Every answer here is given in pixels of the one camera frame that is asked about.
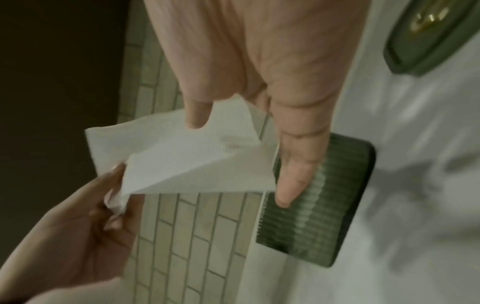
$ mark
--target green container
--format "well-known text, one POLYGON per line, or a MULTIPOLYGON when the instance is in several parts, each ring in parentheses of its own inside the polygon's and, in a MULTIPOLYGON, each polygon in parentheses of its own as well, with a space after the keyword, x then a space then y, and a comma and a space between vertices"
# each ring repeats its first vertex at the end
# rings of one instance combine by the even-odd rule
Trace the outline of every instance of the green container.
MULTIPOLYGON (((332 134, 325 162, 289 209, 268 195, 256 241, 301 260, 335 262, 375 165, 371 143, 332 134)), ((280 161, 275 165, 278 178, 280 161)))
POLYGON ((414 0, 393 28, 383 55, 394 74, 421 76, 479 29, 479 0, 414 0))

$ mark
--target green ribbed box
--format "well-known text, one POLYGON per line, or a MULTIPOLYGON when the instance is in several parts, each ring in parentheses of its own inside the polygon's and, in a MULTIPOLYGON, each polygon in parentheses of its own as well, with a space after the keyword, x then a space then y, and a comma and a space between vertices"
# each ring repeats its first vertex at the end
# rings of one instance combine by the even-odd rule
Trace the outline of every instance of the green ribbed box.
MULTIPOLYGON (((256 241, 301 260, 331 267, 375 165, 369 142, 331 134, 325 162, 289 209, 267 197, 256 241)), ((277 161, 278 179, 282 164, 277 161)))

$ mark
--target hand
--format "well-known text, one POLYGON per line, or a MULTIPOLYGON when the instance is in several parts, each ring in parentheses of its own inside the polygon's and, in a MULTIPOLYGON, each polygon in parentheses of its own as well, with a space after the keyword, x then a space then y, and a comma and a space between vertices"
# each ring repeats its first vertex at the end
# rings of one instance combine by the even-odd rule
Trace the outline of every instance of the hand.
POLYGON ((324 159, 370 0, 145 3, 188 127, 202 127, 213 101, 235 93, 271 113, 282 160, 275 198, 288 207, 324 159))
POLYGON ((117 166, 45 214, 0 269, 0 302, 122 274, 144 203, 132 195, 123 217, 105 208, 105 195, 118 188, 124 171, 117 166))

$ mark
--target folded napkin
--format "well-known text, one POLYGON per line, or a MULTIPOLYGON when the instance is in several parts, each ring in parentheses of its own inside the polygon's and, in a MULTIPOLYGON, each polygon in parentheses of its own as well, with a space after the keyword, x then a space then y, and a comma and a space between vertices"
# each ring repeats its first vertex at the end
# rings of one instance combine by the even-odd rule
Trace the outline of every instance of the folded napkin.
POLYGON ((187 129, 184 121, 184 110, 178 110, 85 131, 97 174, 127 163, 113 204, 116 213, 135 193, 275 189, 270 148, 259 140, 245 102, 215 103, 209 121, 198 130, 187 129))

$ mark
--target dark wall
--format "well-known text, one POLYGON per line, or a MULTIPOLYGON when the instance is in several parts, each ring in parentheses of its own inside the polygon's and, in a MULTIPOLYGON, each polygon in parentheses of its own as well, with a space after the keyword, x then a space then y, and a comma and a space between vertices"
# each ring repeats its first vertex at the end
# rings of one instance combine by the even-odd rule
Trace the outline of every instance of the dark wall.
POLYGON ((0 263, 95 176, 84 129, 114 124, 128 0, 4 0, 0 263))

